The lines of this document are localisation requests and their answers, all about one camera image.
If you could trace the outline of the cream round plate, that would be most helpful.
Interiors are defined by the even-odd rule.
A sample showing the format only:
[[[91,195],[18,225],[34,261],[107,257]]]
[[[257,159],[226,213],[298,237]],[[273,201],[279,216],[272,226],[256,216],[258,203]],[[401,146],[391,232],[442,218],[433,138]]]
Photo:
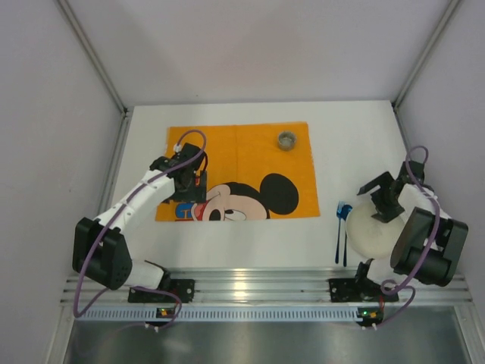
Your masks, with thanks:
[[[390,257],[405,226],[400,218],[383,223],[373,217],[377,213],[372,202],[362,203],[349,213],[346,233],[350,246],[367,259]]]

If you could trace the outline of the orange Mickey Mouse placemat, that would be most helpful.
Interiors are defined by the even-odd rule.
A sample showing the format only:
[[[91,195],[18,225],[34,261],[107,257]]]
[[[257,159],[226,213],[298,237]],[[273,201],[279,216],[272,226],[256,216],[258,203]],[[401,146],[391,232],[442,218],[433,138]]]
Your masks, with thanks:
[[[305,122],[202,126],[208,155],[204,203],[161,203],[156,222],[253,221],[320,215]],[[297,136],[294,149],[277,145],[278,134]]]

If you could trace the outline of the small grey cup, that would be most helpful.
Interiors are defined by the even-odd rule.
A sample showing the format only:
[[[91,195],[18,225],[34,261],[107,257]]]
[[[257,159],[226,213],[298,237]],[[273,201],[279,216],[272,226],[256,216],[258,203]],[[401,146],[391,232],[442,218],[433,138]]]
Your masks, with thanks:
[[[285,152],[288,152],[294,149],[296,146],[296,142],[297,142],[297,136],[289,130],[284,130],[278,134],[277,145],[279,149]]]

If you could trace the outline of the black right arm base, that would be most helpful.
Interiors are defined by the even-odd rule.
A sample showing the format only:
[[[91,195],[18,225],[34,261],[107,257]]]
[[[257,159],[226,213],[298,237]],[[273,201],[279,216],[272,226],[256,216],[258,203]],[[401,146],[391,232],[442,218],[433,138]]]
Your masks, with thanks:
[[[360,262],[353,278],[331,278],[330,299],[332,303],[397,303],[399,295],[384,295],[380,285],[368,278],[373,259]]]

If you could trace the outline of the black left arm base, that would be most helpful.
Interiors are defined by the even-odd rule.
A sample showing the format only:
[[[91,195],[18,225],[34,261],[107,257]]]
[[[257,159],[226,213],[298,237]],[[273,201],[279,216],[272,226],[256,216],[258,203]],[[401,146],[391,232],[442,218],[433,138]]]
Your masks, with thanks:
[[[178,296],[182,303],[191,303],[195,294],[195,281],[193,279],[168,278],[159,284],[158,290],[164,290]],[[175,303],[172,297],[158,293],[149,293],[137,289],[130,289],[129,303]]]

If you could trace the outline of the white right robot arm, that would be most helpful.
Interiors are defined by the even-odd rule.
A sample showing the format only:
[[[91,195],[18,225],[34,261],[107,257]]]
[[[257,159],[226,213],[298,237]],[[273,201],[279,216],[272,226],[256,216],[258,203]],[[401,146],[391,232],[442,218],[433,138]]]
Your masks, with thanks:
[[[402,163],[398,176],[388,171],[360,187],[370,201],[353,208],[346,220],[350,245],[378,262],[375,275],[388,271],[445,287],[453,279],[468,226],[440,207],[424,182],[424,163]]]

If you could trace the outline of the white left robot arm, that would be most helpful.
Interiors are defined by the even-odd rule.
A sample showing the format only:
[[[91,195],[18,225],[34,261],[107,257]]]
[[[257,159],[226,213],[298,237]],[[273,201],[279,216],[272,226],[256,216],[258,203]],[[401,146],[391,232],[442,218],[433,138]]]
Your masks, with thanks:
[[[118,203],[77,223],[73,269],[109,290],[122,286],[159,288],[166,271],[155,263],[132,259],[127,238],[163,202],[203,202],[207,164],[207,153],[190,143],[175,146],[170,158],[154,160]]]

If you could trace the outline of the aluminium mounting rail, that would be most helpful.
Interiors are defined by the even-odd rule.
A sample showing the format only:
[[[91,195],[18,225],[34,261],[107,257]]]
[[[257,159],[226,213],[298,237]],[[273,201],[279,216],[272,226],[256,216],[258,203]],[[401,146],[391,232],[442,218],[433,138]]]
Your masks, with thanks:
[[[192,304],[290,304],[330,303],[332,278],[353,278],[355,268],[319,269],[173,269],[172,278],[188,278],[195,281]],[[78,278],[68,276],[60,298],[62,306],[74,303]],[[472,303],[472,296],[463,275],[456,274],[446,287],[427,286],[418,282],[412,303],[416,306],[453,306]],[[80,295],[80,306],[102,289],[100,284],[86,279]],[[99,305],[127,303],[128,288],[104,293],[96,303]]]

